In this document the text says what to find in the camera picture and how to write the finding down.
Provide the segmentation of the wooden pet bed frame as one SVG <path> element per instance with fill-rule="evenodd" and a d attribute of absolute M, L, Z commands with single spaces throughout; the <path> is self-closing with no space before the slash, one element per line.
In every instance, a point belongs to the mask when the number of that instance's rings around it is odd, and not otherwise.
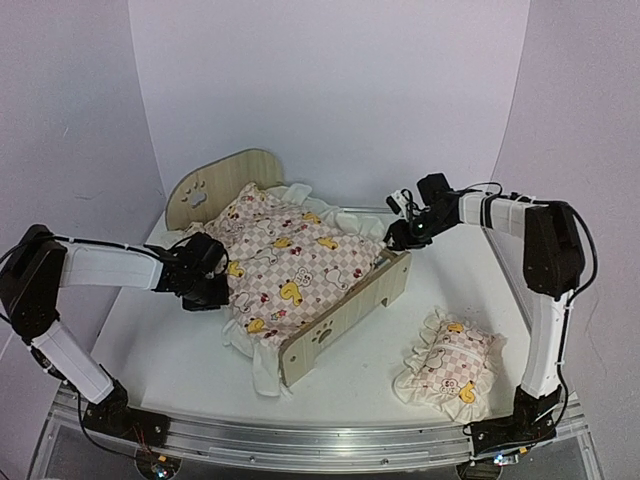
<path fill-rule="evenodd" d="M 285 182 L 280 161 L 267 151 L 248 149 L 227 156 L 190 172 L 173 188 L 165 209 L 167 232 L 217 218 L 249 183 L 262 190 L 299 184 Z M 363 317 L 395 301 L 405 291 L 410 265 L 408 253 L 395 253 L 384 246 L 380 260 L 362 281 L 286 340 L 278 350 L 281 391 L 306 375 L 319 354 Z M 226 325 L 230 303 L 225 314 Z"/>

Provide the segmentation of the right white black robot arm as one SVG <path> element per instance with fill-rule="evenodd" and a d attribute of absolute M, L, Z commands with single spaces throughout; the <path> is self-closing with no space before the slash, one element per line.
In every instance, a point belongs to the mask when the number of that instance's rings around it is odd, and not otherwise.
<path fill-rule="evenodd" d="M 581 279 L 584 269 L 598 273 L 591 232 L 565 201 L 491 191 L 487 182 L 455 190 L 442 173 L 427 175 L 417 187 L 420 203 L 408 189 L 386 198 L 398 217 L 384 238 L 392 250 L 425 248 L 458 225 L 505 233 L 523 243 L 522 274 L 535 299 L 527 362 L 512 412 L 466 422 L 472 459 L 514 455 L 553 440 L 570 397 L 563 366 L 573 303 L 594 282 Z"/>

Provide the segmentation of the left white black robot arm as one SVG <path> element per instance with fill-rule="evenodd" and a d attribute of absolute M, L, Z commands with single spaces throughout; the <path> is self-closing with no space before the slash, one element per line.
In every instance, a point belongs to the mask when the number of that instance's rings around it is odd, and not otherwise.
<path fill-rule="evenodd" d="M 68 238 L 34 224 L 1 258 L 1 317 L 44 371 L 76 393 L 81 427 L 160 447 L 168 416 L 130 406 L 125 387 L 63 324 L 59 291 L 81 285 L 136 288 L 171 293 L 187 311 L 212 311 L 229 303 L 229 266 L 222 243 L 205 233 L 165 249 Z"/>

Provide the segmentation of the duck print ruffled bed cover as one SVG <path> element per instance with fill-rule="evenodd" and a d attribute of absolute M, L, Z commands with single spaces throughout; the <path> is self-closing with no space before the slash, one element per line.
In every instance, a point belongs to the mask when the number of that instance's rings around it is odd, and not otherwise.
<path fill-rule="evenodd" d="M 208 222 L 162 237 L 170 245 L 196 232 L 229 255 L 229 321 L 223 341 L 253 360 L 256 392 L 281 392 L 279 347 L 341 300 L 374 268 L 385 246 L 375 216 L 347 213 L 314 199 L 310 187 L 244 186 Z"/>

